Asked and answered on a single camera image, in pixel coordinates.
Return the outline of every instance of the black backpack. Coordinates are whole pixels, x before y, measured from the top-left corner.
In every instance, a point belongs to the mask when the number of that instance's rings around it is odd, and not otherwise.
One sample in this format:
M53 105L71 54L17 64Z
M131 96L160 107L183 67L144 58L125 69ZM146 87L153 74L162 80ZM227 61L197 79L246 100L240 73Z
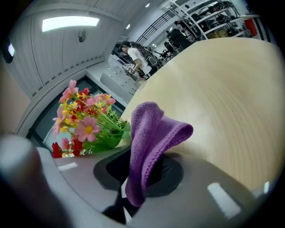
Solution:
M149 66L158 67L159 63L157 62L150 48L143 47L142 49L137 50L139 50L142 56L147 60Z

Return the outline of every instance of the white shirt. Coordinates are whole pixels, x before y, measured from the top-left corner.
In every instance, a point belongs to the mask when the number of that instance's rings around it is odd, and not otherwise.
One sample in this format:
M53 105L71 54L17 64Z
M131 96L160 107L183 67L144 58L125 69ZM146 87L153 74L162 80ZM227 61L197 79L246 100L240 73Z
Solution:
M135 61L136 59L140 59L142 62L141 69L145 74L148 74L151 71L151 66L148 65L146 59L142 56L139 50L136 48L130 48L128 50L128 55Z

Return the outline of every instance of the fluorescent light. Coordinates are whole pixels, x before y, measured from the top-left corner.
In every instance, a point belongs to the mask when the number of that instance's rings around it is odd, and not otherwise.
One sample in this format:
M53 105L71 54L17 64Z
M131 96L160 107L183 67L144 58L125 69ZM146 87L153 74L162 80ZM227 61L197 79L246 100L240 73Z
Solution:
M59 16L43 20L42 31L58 29L69 26L96 26L98 18L88 16Z
M13 56L14 56L14 53L15 53L15 49L14 49L14 47L13 47L12 44L10 44L10 45L8 46L8 51L9 51L10 55L13 57Z

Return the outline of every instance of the wooden table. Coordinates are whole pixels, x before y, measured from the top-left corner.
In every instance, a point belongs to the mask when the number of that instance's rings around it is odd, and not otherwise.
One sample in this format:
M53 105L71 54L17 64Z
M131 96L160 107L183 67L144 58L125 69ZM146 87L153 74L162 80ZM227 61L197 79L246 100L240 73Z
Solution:
M265 41L200 41L153 75L122 118L153 101L165 115L193 125L172 151L205 159L250 190L277 177L284 162L284 62Z

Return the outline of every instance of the flower bouquet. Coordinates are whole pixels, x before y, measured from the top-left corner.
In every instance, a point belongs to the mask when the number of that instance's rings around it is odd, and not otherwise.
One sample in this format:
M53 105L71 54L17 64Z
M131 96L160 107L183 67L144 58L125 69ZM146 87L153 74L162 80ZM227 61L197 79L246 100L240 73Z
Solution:
M61 148L53 143L54 158L106 151L115 148L122 138L130 138L130 124L112 110L116 100L108 94L89 93L88 88L78 92L76 81L71 80L60 98L53 136L68 132L71 142L62 138Z

